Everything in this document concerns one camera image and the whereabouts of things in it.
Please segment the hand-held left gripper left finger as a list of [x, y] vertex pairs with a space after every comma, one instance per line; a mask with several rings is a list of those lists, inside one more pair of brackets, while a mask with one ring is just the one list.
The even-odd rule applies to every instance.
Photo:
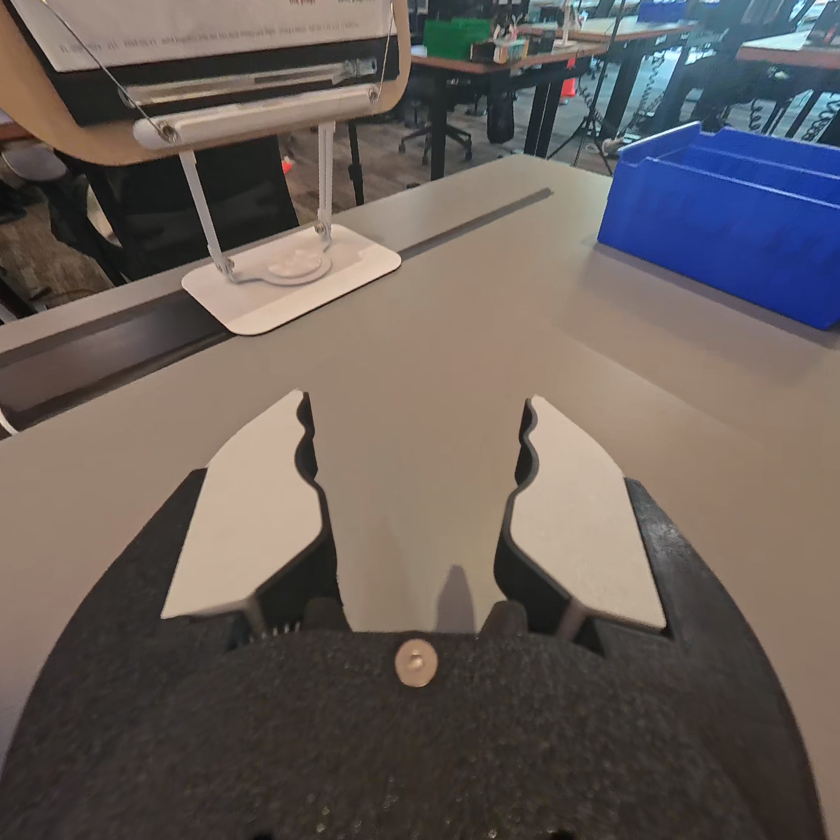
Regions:
[[290, 391], [203, 472], [161, 619], [234, 616], [247, 636], [302, 629], [313, 602], [343, 605], [310, 395]]

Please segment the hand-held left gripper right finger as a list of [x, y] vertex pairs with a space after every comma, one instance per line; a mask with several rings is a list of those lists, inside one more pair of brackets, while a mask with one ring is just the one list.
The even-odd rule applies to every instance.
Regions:
[[598, 619], [662, 633], [665, 608], [617, 462], [540, 395], [524, 404], [518, 441], [493, 576], [528, 630], [574, 640]]

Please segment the blue plastic bin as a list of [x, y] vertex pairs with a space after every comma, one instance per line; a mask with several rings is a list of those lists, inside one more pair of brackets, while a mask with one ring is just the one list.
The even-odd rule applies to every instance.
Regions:
[[690, 122], [622, 148], [597, 240], [806, 326], [839, 321], [839, 149]]

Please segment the printed instruction sheet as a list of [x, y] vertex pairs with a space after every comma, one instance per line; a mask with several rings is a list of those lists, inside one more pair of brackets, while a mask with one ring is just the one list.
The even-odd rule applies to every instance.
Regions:
[[50, 65], [70, 72], [289, 49], [387, 34], [384, 1], [12, 1]]

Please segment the black office chair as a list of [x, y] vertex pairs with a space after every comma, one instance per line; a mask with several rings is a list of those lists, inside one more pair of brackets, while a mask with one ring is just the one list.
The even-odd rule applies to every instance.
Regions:
[[[81, 199], [85, 182], [110, 224], [115, 243], [96, 228], [94, 259], [127, 281], [208, 257], [207, 242], [180, 159], [173, 155], [125, 166], [103, 166], [57, 152]], [[283, 170], [280, 140], [232, 143], [195, 153], [196, 169], [223, 251], [299, 225]]]
[[401, 99], [402, 116], [414, 116], [412, 123], [405, 121], [407, 129], [413, 129], [402, 136], [396, 147], [405, 155], [407, 147], [415, 140], [423, 141], [421, 164], [426, 165], [432, 181], [444, 176], [446, 168], [447, 142], [452, 140], [461, 147], [464, 161], [474, 161], [473, 140], [469, 132], [451, 125], [449, 114], [462, 104], [462, 96], [456, 91], [456, 84], [445, 78], [438, 85], [436, 77], [417, 77], [408, 81]]

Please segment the green plastic bin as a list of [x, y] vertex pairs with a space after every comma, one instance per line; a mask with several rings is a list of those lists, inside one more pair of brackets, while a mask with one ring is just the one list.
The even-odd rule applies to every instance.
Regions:
[[426, 54], [433, 58], [470, 60], [471, 48], [490, 38], [490, 18], [454, 17], [450, 20], [427, 18], [423, 28]]

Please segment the wooden-top desk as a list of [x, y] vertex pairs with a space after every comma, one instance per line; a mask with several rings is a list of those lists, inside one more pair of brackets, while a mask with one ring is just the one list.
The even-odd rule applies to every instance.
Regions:
[[828, 126], [838, 125], [838, 61], [838, 44], [813, 44], [804, 32], [743, 41], [737, 49], [718, 47], [713, 55], [675, 69], [652, 131], [679, 125], [687, 97], [699, 91], [690, 119], [706, 130], [722, 128], [731, 110], [746, 106], [749, 130], [771, 134], [795, 99], [806, 95], [785, 135], [792, 139], [819, 100], [828, 96], [828, 105], [805, 132], [807, 140], [827, 142]]
[[591, 59], [605, 54], [605, 43], [577, 40], [555, 47], [549, 54], [528, 56], [506, 65], [479, 63], [460, 59], [412, 55], [411, 70], [432, 81], [430, 103], [430, 179], [445, 176], [447, 84], [458, 77], [477, 79], [485, 83], [496, 96], [504, 92], [534, 89], [532, 109], [524, 153], [545, 159], [550, 137], [561, 100], [563, 83], [586, 72]]

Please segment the colourful small box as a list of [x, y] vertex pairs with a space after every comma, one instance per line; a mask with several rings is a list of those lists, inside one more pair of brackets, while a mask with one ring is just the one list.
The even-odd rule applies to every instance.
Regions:
[[527, 38], [493, 38], [472, 44], [469, 60], [483, 65], [507, 66], [524, 60], [528, 51]]

